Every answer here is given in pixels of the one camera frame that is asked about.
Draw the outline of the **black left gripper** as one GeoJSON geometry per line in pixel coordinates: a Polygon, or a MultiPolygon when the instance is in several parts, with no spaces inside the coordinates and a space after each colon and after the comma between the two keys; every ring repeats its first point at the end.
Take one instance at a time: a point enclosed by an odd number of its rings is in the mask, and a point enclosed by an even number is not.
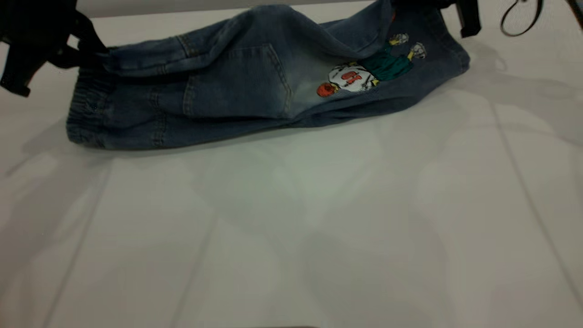
{"type": "Polygon", "coordinates": [[[76,8],[76,0],[2,0],[1,42],[9,45],[8,65],[32,69],[48,60],[62,69],[101,65],[109,49],[76,8]],[[77,48],[64,48],[69,35],[78,39],[77,48]]]}

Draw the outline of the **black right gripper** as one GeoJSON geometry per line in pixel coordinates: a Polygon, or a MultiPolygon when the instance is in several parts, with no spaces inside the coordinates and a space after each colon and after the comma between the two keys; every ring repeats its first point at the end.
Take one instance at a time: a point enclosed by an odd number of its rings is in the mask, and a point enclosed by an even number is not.
{"type": "Polygon", "coordinates": [[[396,9],[446,9],[456,4],[456,0],[393,0],[396,9]]]}

